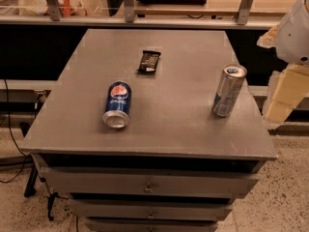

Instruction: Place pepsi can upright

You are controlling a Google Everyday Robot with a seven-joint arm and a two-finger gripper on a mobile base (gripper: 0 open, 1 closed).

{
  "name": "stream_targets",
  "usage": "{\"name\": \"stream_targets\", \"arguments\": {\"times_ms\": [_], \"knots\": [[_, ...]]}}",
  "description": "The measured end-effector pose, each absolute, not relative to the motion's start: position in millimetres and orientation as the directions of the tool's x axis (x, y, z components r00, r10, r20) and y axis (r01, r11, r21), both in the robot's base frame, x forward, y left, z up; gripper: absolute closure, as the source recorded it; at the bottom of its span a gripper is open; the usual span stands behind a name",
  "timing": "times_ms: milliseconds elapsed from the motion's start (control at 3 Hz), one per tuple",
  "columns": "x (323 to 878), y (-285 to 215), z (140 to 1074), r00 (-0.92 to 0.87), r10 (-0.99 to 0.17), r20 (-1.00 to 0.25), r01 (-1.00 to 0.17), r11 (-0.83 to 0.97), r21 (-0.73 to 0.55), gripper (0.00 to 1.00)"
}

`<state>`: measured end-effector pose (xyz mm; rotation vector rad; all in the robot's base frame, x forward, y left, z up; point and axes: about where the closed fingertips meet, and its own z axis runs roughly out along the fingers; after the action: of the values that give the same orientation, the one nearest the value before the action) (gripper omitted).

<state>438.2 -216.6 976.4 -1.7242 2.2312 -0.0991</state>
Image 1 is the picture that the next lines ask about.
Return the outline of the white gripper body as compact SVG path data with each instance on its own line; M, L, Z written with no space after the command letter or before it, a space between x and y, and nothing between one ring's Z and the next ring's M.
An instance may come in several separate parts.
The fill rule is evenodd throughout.
M309 0L296 0L277 32L277 57L287 63L309 65Z

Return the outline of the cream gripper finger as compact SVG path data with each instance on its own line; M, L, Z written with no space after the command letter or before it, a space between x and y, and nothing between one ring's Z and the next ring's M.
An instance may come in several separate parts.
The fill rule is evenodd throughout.
M309 67L289 64L273 71L267 86L264 119L271 124L283 123L309 93Z
M278 26L271 27L266 33L264 33L258 40L257 46L263 48L272 48L277 46L277 32Z

